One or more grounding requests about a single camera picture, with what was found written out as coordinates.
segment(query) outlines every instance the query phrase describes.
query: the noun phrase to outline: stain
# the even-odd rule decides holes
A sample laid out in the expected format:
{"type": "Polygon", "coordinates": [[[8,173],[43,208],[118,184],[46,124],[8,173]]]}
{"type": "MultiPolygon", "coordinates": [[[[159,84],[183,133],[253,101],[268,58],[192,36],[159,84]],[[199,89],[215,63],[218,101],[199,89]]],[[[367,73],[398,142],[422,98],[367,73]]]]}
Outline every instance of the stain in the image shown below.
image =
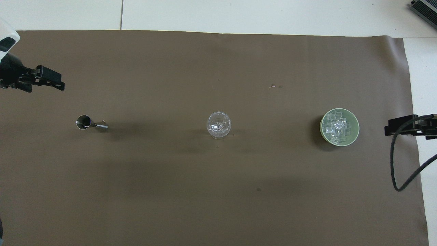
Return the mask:
{"type": "Polygon", "coordinates": [[[275,84],[272,84],[270,87],[268,87],[268,89],[270,89],[270,88],[276,88],[276,87],[282,88],[282,86],[276,86],[275,84]]]}

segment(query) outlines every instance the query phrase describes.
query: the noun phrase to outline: green bowl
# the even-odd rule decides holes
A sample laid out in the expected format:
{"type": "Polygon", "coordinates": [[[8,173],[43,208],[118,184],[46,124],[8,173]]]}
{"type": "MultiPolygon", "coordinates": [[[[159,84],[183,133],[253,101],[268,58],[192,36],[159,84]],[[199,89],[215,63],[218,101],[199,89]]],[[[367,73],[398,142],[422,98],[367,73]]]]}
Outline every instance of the green bowl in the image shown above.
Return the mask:
{"type": "Polygon", "coordinates": [[[320,133],[322,134],[322,137],[328,143],[335,145],[335,146],[343,147],[343,146],[350,145],[351,143],[353,143],[357,139],[359,132],[360,132],[360,124],[358,124],[357,118],[355,117],[355,115],[351,111],[349,111],[347,109],[341,109],[341,108],[331,109],[323,116],[322,120],[320,121],[320,133]],[[346,118],[347,122],[350,124],[350,135],[347,135],[346,140],[344,142],[340,142],[339,144],[335,144],[335,143],[331,142],[329,140],[329,138],[331,137],[331,134],[323,131],[326,116],[330,113],[334,113],[335,111],[341,111],[343,114],[342,118],[346,118]]]}

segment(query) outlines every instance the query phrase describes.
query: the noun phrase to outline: brown paper backdrop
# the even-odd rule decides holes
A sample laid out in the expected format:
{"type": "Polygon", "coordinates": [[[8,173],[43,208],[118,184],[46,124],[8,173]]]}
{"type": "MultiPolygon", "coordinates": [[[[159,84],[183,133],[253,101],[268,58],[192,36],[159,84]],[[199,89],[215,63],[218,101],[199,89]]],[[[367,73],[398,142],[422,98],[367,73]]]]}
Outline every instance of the brown paper backdrop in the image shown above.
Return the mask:
{"type": "MultiPolygon", "coordinates": [[[[393,189],[384,136],[412,113],[402,39],[19,34],[12,53],[66,89],[0,91],[5,246],[428,245],[420,178],[393,189]],[[360,121],[344,148],[318,129],[336,107],[360,121]],[[223,140],[215,111],[232,120],[223,140]],[[110,132],[77,129],[82,114],[110,132]]],[[[395,159],[403,182],[413,137],[395,159]]]]}

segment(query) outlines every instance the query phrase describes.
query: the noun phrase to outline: tile grout line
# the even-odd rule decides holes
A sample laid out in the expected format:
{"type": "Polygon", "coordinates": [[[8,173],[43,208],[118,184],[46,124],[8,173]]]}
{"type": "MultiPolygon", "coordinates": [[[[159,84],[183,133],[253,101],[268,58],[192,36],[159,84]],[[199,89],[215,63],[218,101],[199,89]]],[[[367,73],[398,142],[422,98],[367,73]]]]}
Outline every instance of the tile grout line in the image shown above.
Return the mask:
{"type": "Polygon", "coordinates": [[[121,0],[120,30],[121,30],[121,24],[123,23],[123,2],[124,0],[121,0]]]}

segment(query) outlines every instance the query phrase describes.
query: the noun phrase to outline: glass cup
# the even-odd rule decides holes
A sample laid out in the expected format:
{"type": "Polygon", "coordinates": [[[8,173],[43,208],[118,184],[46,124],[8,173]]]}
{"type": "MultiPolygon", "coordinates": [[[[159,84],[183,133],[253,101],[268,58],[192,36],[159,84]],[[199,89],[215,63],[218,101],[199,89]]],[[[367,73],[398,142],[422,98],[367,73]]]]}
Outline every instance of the glass cup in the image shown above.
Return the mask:
{"type": "Polygon", "coordinates": [[[212,113],[208,118],[207,129],[213,138],[223,138],[231,130],[231,119],[223,112],[212,113]]]}

